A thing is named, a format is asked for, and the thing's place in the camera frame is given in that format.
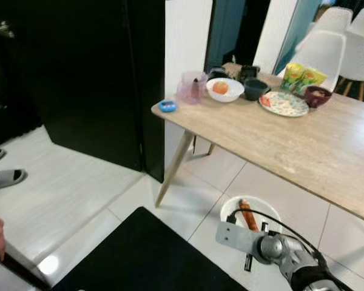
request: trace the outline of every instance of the white wall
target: white wall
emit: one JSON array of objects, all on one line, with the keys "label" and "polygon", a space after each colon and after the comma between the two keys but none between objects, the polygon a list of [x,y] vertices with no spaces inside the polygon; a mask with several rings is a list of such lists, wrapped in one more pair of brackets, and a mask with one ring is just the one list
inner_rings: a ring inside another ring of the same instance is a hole
[{"label": "white wall", "polygon": [[[166,1],[166,55],[164,92],[170,99],[177,91],[183,72],[203,70],[212,0]],[[168,167],[183,130],[169,122],[165,126],[164,165]]]},{"label": "white wall", "polygon": [[254,65],[272,73],[285,40],[298,0],[271,0],[260,35]]}]

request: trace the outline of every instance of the black mat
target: black mat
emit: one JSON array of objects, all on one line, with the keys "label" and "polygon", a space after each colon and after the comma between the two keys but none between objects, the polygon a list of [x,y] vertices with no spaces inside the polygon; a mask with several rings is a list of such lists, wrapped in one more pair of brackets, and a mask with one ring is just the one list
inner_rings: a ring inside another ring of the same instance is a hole
[{"label": "black mat", "polygon": [[53,288],[81,289],[245,290],[144,207],[136,209]]}]

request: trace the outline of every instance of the plate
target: plate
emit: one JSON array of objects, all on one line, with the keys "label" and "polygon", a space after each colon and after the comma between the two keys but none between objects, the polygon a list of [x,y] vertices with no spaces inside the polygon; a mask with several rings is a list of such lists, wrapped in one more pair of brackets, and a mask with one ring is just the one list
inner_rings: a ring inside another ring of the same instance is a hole
[{"label": "plate", "polygon": [[[242,199],[245,199],[248,203],[251,209],[258,210],[260,212],[263,212],[269,216],[272,216],[276,218],[277,220],[281,221],[278,211],[276,211],[273,206],[268,204],[266,201],[255,197],[255,196],[249,196],[249,195],[243,195],[243,196],[236,196],[229,200],[227,200],[220,212],[220,219],[221,221],[226,221],[226,218],[228,215],[230,215],[234,210],[239,209],[238,202]],[[236,214],[236,225],[244,227],[245,229],[248,228],[247,222],[244,220],[243,214],[241,212]],[[262,215],[254,213],[254,218],[257,224],[257,227],[261,229],[261,225],[263,222],[268,223],[268,229],[273,230],[276,232],[282,232],[282,226],[277,224],[276,222],[273,222],[269,218],[266,218]]]},{"label": "plate", "polygon": [[299,117],[308,114],[305,100],[286,92],[268,92],[259,98],[264,109],[282,116]]}]

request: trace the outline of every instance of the chair leg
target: chair leg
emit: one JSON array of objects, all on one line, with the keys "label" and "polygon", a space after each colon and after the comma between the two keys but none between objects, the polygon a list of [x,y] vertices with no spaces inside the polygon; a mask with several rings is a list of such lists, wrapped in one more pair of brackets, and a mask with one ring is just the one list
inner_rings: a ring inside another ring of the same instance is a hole
[{"label": "chair leg", "polygon": [[341,85],[345,82],[346,78],[341,77],[340,82],[337,84],[337,86],[334,89],[334,93],[337,93],[337,91],[339,90],[339,88],[341,87]]},{"label": "chair leg", "polygon": [[364,101],[364,81],[360,83],[360,94],[359,100],[362,102]]},{"label": "chair leg", "polygon": [[348,95],[348,93],[349,93],[349,90],[351,89],[351,87],[352,87],[352,81],[350,81],[349,83],[348,83],[348,85],[346,85],[346,88],[345,88],[345,90],[344,90],[344,93],[343,93],[343,95],[344,96],[347,96]]},{"label": "chair leg", "polygon": [[197,142],[197,136],[195,135],[194,139],[193,139],[193,155],[195,153],[195,144],[196,144],[196,142]]}]

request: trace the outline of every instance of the white tile floor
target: white tile floor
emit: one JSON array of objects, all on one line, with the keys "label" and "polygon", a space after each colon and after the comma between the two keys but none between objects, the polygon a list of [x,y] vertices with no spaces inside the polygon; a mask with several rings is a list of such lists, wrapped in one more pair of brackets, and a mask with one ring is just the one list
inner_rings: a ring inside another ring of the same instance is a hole
[{"label": "white tile floor", "polygon": [[360,218],[332,205],[320,249],[364,277],[364,221]]},{"label": "white tile floor", "polygon": [[[209,143],[199,139],[196,154],[208,147]],[[258,195],[280,212],[282,220],[318,244],[329,207],[218,147],[210,157],[187,156],[159,209],[153,206],[160,188],[154,179],[53,145],[43,129],[5,148],[8,156],[0,161],[0,169],[21,166],[30,172],[23,185],[0,190],[0,215],[6,220],[7,240],[37,264],[51,284],[63,278],[137,207],[145,206],[245,288],[290,290],[276,266],[255,261],[252,272],[246,273],[245,254],[215,242],[220,208],[232,196]],[[69,177],[56,175],[62,168],[68,169]],[[54,176],[52,182],[48,176]],[[58,221],[50,221],[54,213]],[[40,234],[50,235],[49,241],[40,239]],[[363,278],[331,258],[328,262],[354,290],[364,290]],[[34,289],[0,267],[1,290]]]}]

